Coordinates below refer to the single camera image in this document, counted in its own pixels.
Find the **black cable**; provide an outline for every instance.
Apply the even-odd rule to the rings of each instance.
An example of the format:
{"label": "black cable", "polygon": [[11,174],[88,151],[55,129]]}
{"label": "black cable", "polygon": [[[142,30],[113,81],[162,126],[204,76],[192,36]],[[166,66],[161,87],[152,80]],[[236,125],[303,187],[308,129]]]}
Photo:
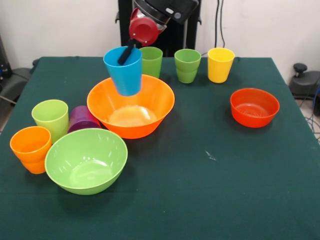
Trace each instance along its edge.
{"label": "black cable", "polygon": [[25,76],[22,76],[22,75],[20,75],[20,74],[15,73],[15,72],[13,72],[12,75],[16,75],[16,76],[19,76],[19,77],[21,77],[21,78],[23,78],[23,79],[25,79],[25,80],[29,80],[29,79],[26,78]]}
{"label": "black cable", "polygon": [[307,94],[305,95],[305,98],[302,100],[299,108],[301,108],[302,105],[304,104],[304,102],[307,100],[307,98],[309,98],[309,93],[311,93],[311,90],[315,87],[315,85],[318,84],[319,80],[320,80],[320,76],[318,77],[318,79],[316,80],[316,82],[309,88],[309,90],[308,90]]}
{"label": "black cable", "polygon": [[224,39],[224,34],[222,31],[222,8],[224,7],[224,0],[221,0],[221,8],[220,8],[220,33],[221,33],[221,38],[223,41],[223,48],[225,47],[226,43],[225,43],[225,39]]}
{"label": "black cable", "polygon": [[218,35],[218,13],[219,13],[219,5],[220,5],[220,0],[217,0],[217,5],[216,5],[216,12],[215,12],[215,35],[214,35],[214,47],[217,47],[217,35]]}
{"label": "black cable", "polygon": [[[312,101],[312,114],[311,114],[311,116],[310,116],[310,117],[304,117],[304,118],[306,119],[306,122],[307,122],[308,125],[310,126],[311,131],[312,131],[312,133],[313,133],[313,135],[314,135],[315,138],[316,138],[316,135],[320,134],[320,132],[316,132],[316,131],[315,131],[315,126],[314,126],[314,125],[316,125],[316,126],[318,127],[318,129],[320,129],[320,124],[315,121],[315,100],[316,100],[316,98],[317,98],[317,95],[318,95],[319,91],[320,91],[320,86],[317,88],[316,93],[315,93],[315,96],[314,96],[313,101]],[[317,140],[318,143],[320,144],[320,137],[316,138],[316,140]]]}
{"label": "black cable", "polygon": [[0,99],[5,100],[11,104],[16,105],[17,103],[15,101],[10,100],[9,98],[6,98],[5,96],[0,95]]}

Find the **green cup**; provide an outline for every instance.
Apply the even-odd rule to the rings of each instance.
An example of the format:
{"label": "green cup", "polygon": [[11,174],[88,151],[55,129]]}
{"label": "green cup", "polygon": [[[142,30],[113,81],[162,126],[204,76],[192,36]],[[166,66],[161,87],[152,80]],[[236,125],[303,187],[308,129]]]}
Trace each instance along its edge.
{"label": "green cup", "polygon": [[142,52],[142,73],[159,78],[164,53],[154,46],[140,48]]}
{"label": "green cup", "polygon": [[68,132],[68,105],[64,101],[57,99],[42,101],[32,109],[31,115],[38,126],[50,131],[52,143]]}
{"label": "green cup", "polygon": [[193,49],[181,49],[175,52],[176,74],[180,82],[190,84],[195,80],[201,57],[201,53]]}

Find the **orange bowl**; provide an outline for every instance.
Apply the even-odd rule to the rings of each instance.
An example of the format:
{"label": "orange bowl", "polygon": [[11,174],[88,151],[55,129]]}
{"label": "orange bowl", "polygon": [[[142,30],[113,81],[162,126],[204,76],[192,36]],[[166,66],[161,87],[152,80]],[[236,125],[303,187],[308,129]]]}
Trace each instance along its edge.
{"label": "orange bowl", "polygon": [[[120,95],[109,77],[89,92],[86,103],[91,114],[106,128],[124,139],[138,139],[151,134],[168,115],[175,104],[175,94],[162,80],[142,75],[142,87],[139,93],[133,96]],[[146,124],[121,125],[111,122],[111,116],[118,110],[137,106],[148,109],[154,118]],[[126,113],[126,118],[136,118],[132,111]]]}
{"label": "orange bowl", "polygon": [[233,118],[249,128],[268,125],[280,109],[275,96],[257,88],[242,88],[235,91],[230,103]]}

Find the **table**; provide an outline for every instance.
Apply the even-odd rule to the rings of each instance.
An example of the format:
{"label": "table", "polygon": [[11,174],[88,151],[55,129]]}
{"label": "table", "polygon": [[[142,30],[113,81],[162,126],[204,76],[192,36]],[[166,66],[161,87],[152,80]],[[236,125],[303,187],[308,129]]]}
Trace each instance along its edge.
{"label": "table", "polygon": [[[2,239],[320,239],[320,147],[271,58],[236,58],[227,82],[178,82],[173,58],[160,78],[175,92],[172,112],[151,135],[125,140],[118,180],[91,196],[32,175],[10,150],[11,136],[35,123],[31,110],[61,99],[85,105],[108,77],[101,57],[43,57],[0,136]],[[239,125],[229,99],[254,87],[277,97],[264,128]]]}

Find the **plastic bowl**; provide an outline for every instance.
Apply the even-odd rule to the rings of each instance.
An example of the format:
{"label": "plastic bowl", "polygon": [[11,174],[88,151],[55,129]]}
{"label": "plastic bowl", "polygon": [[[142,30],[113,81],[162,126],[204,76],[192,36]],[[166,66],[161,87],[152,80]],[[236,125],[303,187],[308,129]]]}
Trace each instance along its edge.
{"label": "plastic bowl", "polygon": [[230,103],[233,118],[249,128],[268,125],[280,109],[278,100],[272,94],[256,88],[235,91]]}
{"label": "plastic bowl", "polygon": [[115,133],[86,128],[60,138],[45,158],[48,176],[61,188],[92,195],[111,186],[128,157],[125,142]]}
{"label": "plastic bowl", "polygon": [[[142,88],[133,96],[118,94],[111,78],[98,83],[87,97],[87,106],[91,114],[110,131],[124,139],[138,139],[151,134],[168,115],[175,104],[175,94],[162,80],[142,75]],[[109,122],[110,116],[127,106],[147,108],[155,114],[155,120],[145,125],[121,126]]]}

